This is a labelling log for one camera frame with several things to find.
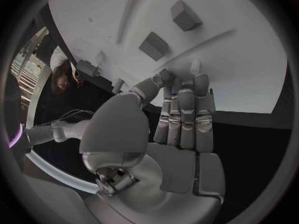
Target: wire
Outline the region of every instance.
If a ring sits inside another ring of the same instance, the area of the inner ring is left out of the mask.
[[[82,112],[85,112],[85,113],[88,113],[90,115],[93,115],[94,112],[92,111],[84,111],[84,110],[71,110],[71,111],[68,111],[67,113],[65,113],[63,116],[61,116],[60,118],[58,119],[55,119],[55,120],[52,120],[52,121],[49,121],[49,122],[46,122],[46,123],[42,123],[42,124],[39,124],[39,125],[36,125],[34,127],[41,127],[41,126],[46,126],[46,125],[49,125],[49,124],[52,124],[53,122],[56,122],[56,121],[59,121],[59,120],[64,120],[66,118],[69,118],[71,116],[74,116],[75,114],[78,114],[78,113],[82,113]]]

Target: purple light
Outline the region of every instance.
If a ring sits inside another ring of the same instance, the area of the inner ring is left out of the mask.
[[[22,124],[20,123],[20,129],[18,131],[18,133],[16,134],[16,136],[13,138],[13,140],[9,143],[9,148],[13,147],[15,145],[15,143],[18,142],[18,140],[21,138],[22,136],[22,133],[23,133],[23,126]]]

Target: dark hair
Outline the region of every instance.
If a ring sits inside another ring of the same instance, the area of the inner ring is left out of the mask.
[[[59,95],[64,92],[62,89],[58,87],[58,79],[64,75],[67,76],[70,82],[72,79],[72,68],[69,60],[63,62],[60,66],[56,67],[53,71],[52,80],[51,80],[51,90],[53,94]]]

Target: person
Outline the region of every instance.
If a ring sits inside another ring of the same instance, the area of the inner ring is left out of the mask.
[[[73,82],[77,83],[77,86],[82,85],[78,71],[59,46],[56,47],[51,56],[50,68],[53,72],[51,80],[53,94],[64,93]]]

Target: gray cube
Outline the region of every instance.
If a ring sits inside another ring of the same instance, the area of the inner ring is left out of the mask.
[[[182,0],[171,8],[172,20],[183,30],[190,31],[202,24],[200,18]]]
[[[140,45],[139,49],[157,61],[166,54],[169,46],[157,34],[151,32]]]

